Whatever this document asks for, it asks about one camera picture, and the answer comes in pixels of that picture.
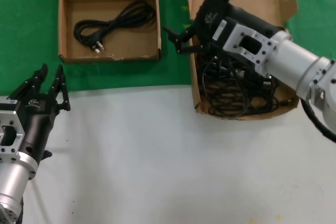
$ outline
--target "bundle of cables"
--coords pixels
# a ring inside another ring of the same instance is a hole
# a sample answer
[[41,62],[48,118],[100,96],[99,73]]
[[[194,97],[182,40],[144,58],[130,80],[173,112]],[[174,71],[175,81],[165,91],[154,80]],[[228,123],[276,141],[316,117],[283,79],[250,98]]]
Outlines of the bundle of cables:
[[210,104],[209,114],[234,119],[270,113],[281,106],[275,98],[277,79],[263,78],[229,56],[199,53],[196,62],[198,86]]
[[[117,28],[136,28],[155,21],[155,10],[146,1],[134,1],[128,5],[115,19],[100,21],[85,19],[75,24],[74,37],[84,46],[96,52],[103,49],[102,39],[105,35]],[[89,35],[83,35],[83,31],[88,28],[98,28]]]

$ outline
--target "open cardboard box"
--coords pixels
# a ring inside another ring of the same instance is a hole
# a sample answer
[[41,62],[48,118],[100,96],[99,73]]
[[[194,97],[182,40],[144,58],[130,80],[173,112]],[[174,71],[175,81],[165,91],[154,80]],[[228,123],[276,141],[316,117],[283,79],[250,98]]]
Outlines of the open cardboard box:
[[150,27],[116,29],[103,39],[104,51],[96,53],[74,38],[74,26],[83,19],[112,20],[135,0],[59,0],[58,51],[64,63],[115,60],[158,60],[161,53],[159,0],[145,0],[156,10]]
[[[196,17],[196,13],[204,0],[188,0],[191,19]],[[298,10],[297,0],[232,0],[231,4],[240,6],[247,12],[250,12],[265,21],[283,26]],[[191,44],[197,44],[197,39],[192,39]],[[200,95],[197,73],[195,65],[195,55],[191,55],[191,73],[192,73],[192,92],[196,112],[209,114],[210,104],[205,97]],[[279,101],[286,101],[287,106],[281,106],[279,109],[263,115],[242,116],[239,120],[260,120],[269,119],[274,116],[284,114],[297,107],[299,98],[293,89],[281,83],[277,88],[275,97]]]

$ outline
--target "robotic arm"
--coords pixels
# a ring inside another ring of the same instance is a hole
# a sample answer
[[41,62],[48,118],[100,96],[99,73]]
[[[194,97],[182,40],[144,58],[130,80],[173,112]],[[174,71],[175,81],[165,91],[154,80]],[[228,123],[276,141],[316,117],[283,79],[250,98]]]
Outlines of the robotic arm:
[[[229,0],[205,0],[185,32],[176,34],[164,29],[180,54],[205,52],[218,58],[232,57],[263,77],[274,76],[296,91],[306,113],[310,108],[307,102],[311,100],[323,112],[328,127],[336,132],[335,61],[296,45],[281,28],[231,5]],[[184,46],[194,35],[200,45]],[[311,109],[309,115],[316,118]],[[323,128],[325,136],[336,141],[332,132],[312,121]]]
[[[34,72],[7,100],[0,100],[0,223],[22,222],[23,193],[36,175],[60,110],[70,110],[62,65],[48,93],[39,93],[47,65]],[[63,103],[56,97],[62,91]]]

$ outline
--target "white tabletop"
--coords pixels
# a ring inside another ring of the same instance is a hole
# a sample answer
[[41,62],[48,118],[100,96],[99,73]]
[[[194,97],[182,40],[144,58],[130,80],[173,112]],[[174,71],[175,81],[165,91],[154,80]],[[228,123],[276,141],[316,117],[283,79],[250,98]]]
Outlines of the white tabletop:
[[24,224],[336,223],[336,144],[301,107],[195,113],[189,86],[77,92],[24,195]]

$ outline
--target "green cloth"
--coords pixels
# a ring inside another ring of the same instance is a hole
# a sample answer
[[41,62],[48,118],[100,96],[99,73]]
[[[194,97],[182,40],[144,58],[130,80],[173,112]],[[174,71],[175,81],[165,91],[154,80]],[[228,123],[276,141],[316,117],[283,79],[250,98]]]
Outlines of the green cloth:
[[[160,0],[161,25],[181,32],[188,24],[187,0]],[[57,54],[58,0],[0,0],[0,95],[10,94],[43,63],[51,85]],[[320,56],[336,58],[335,0],[299,0],[287,23],[295,42]],[[177,55],[162,32],[162,59],[65,65],[69,91],[190,84],[187,56]]]
[[[179,33],[189,24],[187,0],[159,0],[161,25]],[[51,86],[57,66],[58,0],[0,0],[0,95],[9,95],[46,63]],[[188,56],[178,55],[161,33],[159,61],[64,65],[69,91],[190,84]]]
[[336,59],[336,0],[298,0],[299,11],[287,22],[294,42],[318,56]]

